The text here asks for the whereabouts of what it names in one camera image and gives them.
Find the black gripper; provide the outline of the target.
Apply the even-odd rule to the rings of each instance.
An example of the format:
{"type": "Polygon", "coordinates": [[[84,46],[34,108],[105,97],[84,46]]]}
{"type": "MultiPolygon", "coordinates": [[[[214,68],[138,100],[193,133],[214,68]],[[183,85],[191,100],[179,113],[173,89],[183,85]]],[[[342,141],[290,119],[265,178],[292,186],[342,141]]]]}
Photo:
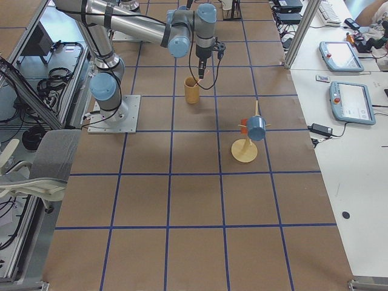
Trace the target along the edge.
{"type": "Polygon", "coordinates": [[[205,72],[206,72],[207,60],[212,55],[212,48],[211,47],[201,47],[199,45],[196,45],[195,53],[199,59],[199,61],[198,61],[198,78],[203,79],[205,72]]]}

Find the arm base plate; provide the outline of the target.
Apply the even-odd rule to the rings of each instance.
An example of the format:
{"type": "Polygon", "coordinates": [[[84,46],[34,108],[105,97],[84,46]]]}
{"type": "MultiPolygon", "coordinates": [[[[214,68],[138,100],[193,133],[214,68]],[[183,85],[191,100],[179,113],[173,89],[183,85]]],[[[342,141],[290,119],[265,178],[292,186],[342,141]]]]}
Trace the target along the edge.
{"type": "Polygon", "coordinates": [[[118,111],[101,111],[92,115],[89,134],[136,133],[141,95],[123,95],[118,111]]]}
{"type": "Polygon", "coordinates": [[[119,32],[117,30],[113,30],[113,42],[146,42],[149,43],[149,41],[136,38],[134,36],[127,35],[125,33],[119,32]]]}

